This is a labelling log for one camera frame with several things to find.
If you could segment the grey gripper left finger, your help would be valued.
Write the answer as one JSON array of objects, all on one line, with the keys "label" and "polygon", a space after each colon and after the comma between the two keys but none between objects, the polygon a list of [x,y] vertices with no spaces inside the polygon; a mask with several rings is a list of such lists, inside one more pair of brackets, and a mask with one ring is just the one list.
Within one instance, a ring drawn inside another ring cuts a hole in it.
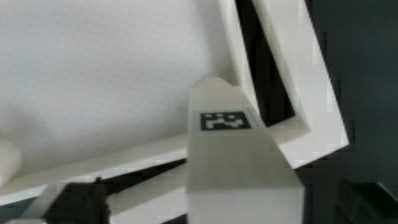
[{"label": "grey gripper left finger", "polygon": [[110,224],[101,179],[49,185],[21,216],[3,224]]}]

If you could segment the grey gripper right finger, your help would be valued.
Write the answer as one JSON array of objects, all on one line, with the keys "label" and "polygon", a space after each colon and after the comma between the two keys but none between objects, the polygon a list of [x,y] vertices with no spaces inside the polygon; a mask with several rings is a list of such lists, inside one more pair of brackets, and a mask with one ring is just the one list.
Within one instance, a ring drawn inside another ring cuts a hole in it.
[{"label": "grey gripper right finger", "polygon": [[378,182],[339,182],[334,224],[398,224],[398,196]]}]

